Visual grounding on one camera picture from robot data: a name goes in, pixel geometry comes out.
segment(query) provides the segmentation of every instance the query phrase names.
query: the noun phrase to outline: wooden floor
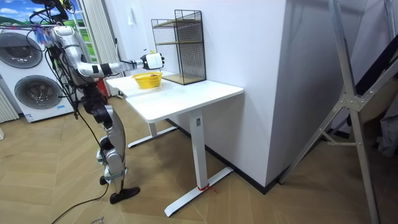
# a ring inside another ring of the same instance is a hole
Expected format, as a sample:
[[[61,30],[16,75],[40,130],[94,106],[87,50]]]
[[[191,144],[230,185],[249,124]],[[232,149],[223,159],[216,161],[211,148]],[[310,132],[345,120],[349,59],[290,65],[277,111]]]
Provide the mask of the wooden floor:
[[[127,143],[148,135],[147,125],[123,100],[111,99],[123,120]],[[103,130],[85,115],[98,137]],[[158,129],[168,123],[156,124]],[[0,124],[0,224],[51,223],[68,207],[101,195],[97,145],[82,120],[69,114],[28,124]],[[126,187],[141,193],[116,205],[109,195],[81,205],[58,223],[103,224],[311,224],[370,223],[356,150],[318,145],[284,185],[262,195],[235,173],[171,218],[164,208],[196,186],[190,140],[180,131],[127,149]],[[207,154],[208,174],[224,165]],[[383,223],[398,223],[398,160],[371,152]]]

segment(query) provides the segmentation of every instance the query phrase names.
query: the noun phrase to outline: yellow basket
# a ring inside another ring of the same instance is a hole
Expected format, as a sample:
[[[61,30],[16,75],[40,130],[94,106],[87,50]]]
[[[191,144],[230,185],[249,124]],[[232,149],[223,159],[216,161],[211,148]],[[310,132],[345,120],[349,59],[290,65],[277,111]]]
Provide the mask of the yellow basket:
[[[160,85],[162,72],[147,72],[133,75],[132,77],[136,80],[139,88],[147,89],[158,87]]]

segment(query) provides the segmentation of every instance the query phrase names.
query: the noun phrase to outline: white desk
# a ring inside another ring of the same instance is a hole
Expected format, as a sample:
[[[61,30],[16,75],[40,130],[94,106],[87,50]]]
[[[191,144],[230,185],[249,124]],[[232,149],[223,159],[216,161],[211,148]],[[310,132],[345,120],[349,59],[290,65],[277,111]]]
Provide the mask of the white desk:
[[[131,108],[149,124],[151,136],[132,142],[129,147],[176,128],[171,127],[156,133],[155,122],[172,115],[188,112],[198,187],[171,203],[165,209],[168,217],[207,190],[208,186],[212,186],[233,171],[227,167],[207,179],[201,107],[241,94],[243,93],[242,88],[208,80],[186,86],[162,80],[159,87],[148,90],[139,89],[136,81],[131,77],[115,78],[107,80],[107,82],[113,88],[123,92],[127,96],[126,101]]]

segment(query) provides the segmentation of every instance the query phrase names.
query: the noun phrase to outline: black wire shelf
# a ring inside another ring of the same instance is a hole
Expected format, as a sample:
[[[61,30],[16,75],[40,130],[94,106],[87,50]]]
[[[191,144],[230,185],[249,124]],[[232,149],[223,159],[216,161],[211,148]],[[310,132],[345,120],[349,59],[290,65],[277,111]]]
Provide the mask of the black wire shelf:
[[[165,58],[162,78],[182,85],[206,80],[201,12],[175,10],[175,19],[151,22],[156,51]]]

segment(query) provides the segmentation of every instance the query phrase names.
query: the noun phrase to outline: white washing machine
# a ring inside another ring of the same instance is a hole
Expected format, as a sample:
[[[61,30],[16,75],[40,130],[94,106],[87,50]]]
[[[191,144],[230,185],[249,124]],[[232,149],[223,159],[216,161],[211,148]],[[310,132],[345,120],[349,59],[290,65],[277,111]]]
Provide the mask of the white washing machine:
[[[29,122],[73,111],[33,32],[1,30],[0,73]]]

